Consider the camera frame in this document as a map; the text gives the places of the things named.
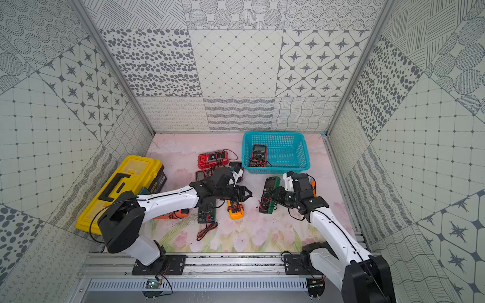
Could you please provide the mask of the green multimeter DT9205A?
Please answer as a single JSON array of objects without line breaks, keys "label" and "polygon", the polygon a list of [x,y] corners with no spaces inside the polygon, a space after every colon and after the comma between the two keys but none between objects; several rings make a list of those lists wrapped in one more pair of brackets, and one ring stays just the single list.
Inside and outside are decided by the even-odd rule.
[{"label": "green multimeter DT9205A", "polygon": [[197,221],[200,224],[213,223],[216,221],[216,201],[212,198],[205,199],[198,207]]}]

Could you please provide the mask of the green multimeter with leads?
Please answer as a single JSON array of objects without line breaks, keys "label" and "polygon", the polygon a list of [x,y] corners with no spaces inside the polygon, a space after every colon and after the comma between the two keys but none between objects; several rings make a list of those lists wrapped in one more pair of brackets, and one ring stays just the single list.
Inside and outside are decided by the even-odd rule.
[{"label": "green multimeter with leads", "polygon": [[274,191],[280,186],[280,177],[273,176],[266,178],[263,193],[259,200],[258,211],[262,214],[272,214],[277,208],[274,198]]}]

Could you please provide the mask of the dark red-trim multimeter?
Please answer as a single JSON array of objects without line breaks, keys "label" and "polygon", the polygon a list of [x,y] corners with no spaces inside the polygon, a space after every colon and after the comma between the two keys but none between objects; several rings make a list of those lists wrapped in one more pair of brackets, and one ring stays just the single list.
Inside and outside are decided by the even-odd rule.
[{"label": "dark red-trim multimeter", "polygon": [[253,145],[250,167],[266,167],[268,148],[265,145]]}]

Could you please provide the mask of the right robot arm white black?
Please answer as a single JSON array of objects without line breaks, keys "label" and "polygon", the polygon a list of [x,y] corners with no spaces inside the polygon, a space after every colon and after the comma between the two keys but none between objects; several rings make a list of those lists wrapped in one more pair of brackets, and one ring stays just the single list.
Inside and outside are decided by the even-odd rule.
[{"label": "right robot arm white black", "polygon": [[323,294],[326,281],[341,292],[344,302],[396,302],[390,266],[382,256],[373,256],[337,220],[329,204],[317,196],[314,178],[288,172],[282,178],[267,178],[260,200],[270,208],[295,209],[324,237],[324,242],[303,246],[299,256],[283,252],[288,275],[320,274],[308,282],[310,297]]}]

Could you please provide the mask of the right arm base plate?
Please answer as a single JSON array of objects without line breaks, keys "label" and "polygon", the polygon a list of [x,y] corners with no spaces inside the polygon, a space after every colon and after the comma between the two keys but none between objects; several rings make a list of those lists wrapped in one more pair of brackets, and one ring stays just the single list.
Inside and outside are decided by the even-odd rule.
[{"label": "right arm base plate", "polygon": [[280,256],[286,275],[313,275],[311,269],[306,266],[299,255],[284,253]]}]

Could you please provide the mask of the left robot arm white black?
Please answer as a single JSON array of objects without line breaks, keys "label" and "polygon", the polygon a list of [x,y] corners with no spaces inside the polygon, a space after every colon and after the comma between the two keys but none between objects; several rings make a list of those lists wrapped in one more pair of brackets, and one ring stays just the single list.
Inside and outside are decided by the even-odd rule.
[{"label": "left robot arm white black", "polygon": [[237,184],[243,174],[241,169],[220,167],[210,177],[173,191],[138,196],[131,191],[123,193],[98,214],[97,225],[107,252],[125,253],[144,266],[160,261],[165,255],[163,247],[140,235],[142,225],[161,215],[220,199],[244,203],[253,193]]}]

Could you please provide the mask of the yellow orange multimeter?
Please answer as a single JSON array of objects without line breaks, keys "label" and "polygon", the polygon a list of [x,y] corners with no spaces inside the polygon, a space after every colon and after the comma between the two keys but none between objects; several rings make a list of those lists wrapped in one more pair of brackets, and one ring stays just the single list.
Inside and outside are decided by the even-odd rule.
[{"label": "yellow orange multimeter", "polygon": [[231,220],[239,220],[244,217],[244,207],[241,202],[227,200],[227,211]]}]

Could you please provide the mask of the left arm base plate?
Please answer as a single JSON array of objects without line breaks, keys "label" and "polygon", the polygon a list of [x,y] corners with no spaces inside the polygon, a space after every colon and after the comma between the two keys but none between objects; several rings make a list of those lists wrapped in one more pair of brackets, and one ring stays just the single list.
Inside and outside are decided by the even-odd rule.
[{"label": "left arm base plate", "polygon": [[149,276],[149,275],[175,275],[183,274],[187,255],[164,255],[155,260],[151,265],[143,265],[141,261],[136,260],[132,275]]}]

